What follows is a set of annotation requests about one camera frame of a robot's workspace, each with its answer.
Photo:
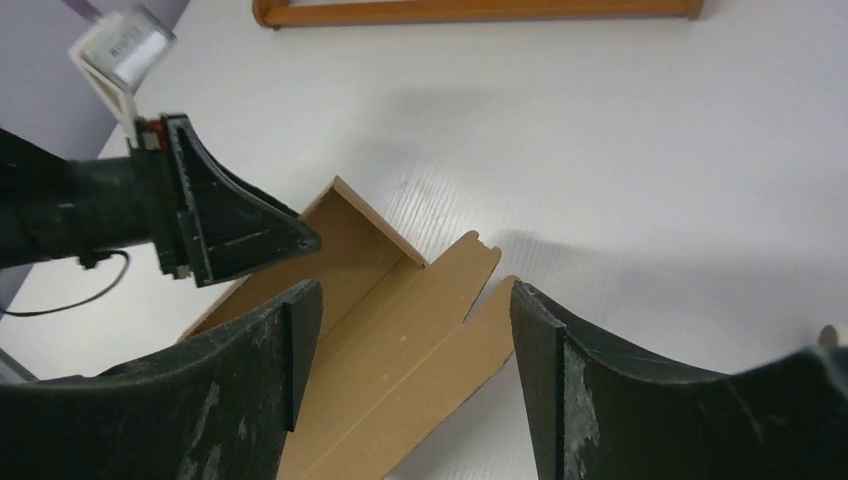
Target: open cardboard box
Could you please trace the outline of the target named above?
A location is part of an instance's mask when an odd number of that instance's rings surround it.
[[[476,232],[428,266],[339,178],[301,217],[322,250],[235,284],[184,338],[320,281],[321,335],[278,478],[381,479],[509,359],[514,279],[466,320],[500,259]]]

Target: table surface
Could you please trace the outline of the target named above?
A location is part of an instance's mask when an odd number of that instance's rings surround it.
[[[707,2],[705,18],[273,32],[247,0],[194,0],[137,95],[301,209],[335,174],[428,258],[470,229],[516,273],[640,345],[725,372],[848,312],[848,7]],[[115,132],[103,155],[125,153]],[[6,318],[42,378],[170,344],[226,288],[158,271]],[[35,267],[13,308],[83,298],[118,260]],[[531,479],[514,361],[391,478]]]

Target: brown object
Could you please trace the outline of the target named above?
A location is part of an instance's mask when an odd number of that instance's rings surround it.
[[[427,266],[338,178],[302,218],[321,234],[322,250],[234,285],[184,337],[319,280],[321,336],[278,478],[380,479],[512,355],[514,279],[466,322],[500,259],[475,232]]]
[[[253,15],[269,28],[479,20],[546,19],[602,15],[673,15],[696,19],[704,0],[409,0],[293,6],[253,0]]]

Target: cardboard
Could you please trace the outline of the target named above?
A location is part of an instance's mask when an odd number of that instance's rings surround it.
[[[427,265],[339,178],[301,218],[322,250],[235,284],[184,338],[320,281],[321,335],[278,478],[381,479],[512,355],[514,278],[466,320],[500,259],[476,232]]]

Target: wooden frame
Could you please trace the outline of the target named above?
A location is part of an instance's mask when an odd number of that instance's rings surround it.
[[[311,6],[253,0],[253,14],[263,27],[281,28],[622,15],[696,19],[703,6],[704,0],[409,0]]]

